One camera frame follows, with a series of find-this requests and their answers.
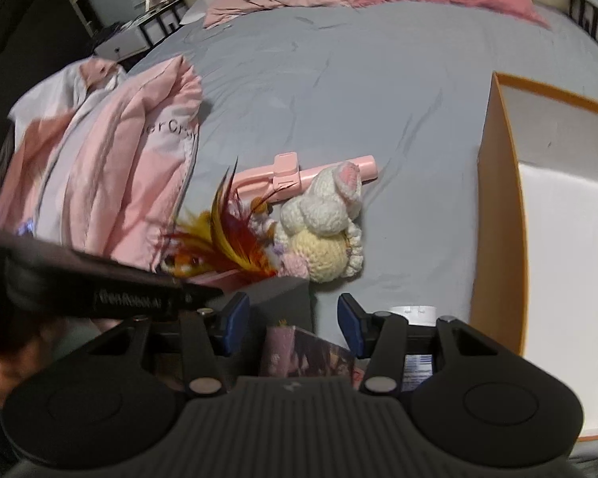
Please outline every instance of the pink clip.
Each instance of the pink clip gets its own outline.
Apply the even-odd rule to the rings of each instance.
[[[362,182],[369,182],[377,178],[378,172],[374,156],[362,156],[349,161],[359,167]],[[266,196],[273,191],[275,194],[268,202],[284,201],[303,194],[317,174],[327,167],[336,165],[338,163],[299,170],[297,153],[284,153],[275,156],[272,165],[237,173],[234,176],[233,188],[237,189],[239,197],[244,201]]]

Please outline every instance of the ribbed black surface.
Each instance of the ribbed black surface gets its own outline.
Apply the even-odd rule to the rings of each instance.
[[[69,476],[27,468],[21,476]],[[432,446],[393,399],[362,396],[345,380],[242,378],[228,396],[190,403],[156,447],[78,477],[485,478],[580,477],[563,460],[518,471],[463,463]]]

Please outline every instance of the open box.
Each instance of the open box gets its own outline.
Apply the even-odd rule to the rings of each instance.
[[[495,73],[470,323],[565,382],[598,439],[598,103]]]

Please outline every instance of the pink inner ear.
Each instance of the pink inner ear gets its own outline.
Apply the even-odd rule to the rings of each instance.
[[[359,179],[359,167],[352,163],[346,163],[339,169],[341,182],[352,192],[356,190],[356,183]]]

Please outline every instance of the feather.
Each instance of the feather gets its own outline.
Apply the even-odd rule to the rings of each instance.
[[[172,233],[164,236],[174,242],[176,276],[239,269],[258,280],[277,273],[250,230],[252,212],[244,211],[237,191],[232,189],[236,168],[235,164],[230,177],[228,171],[225,173],[210,210],[198,216],[188,213]]]

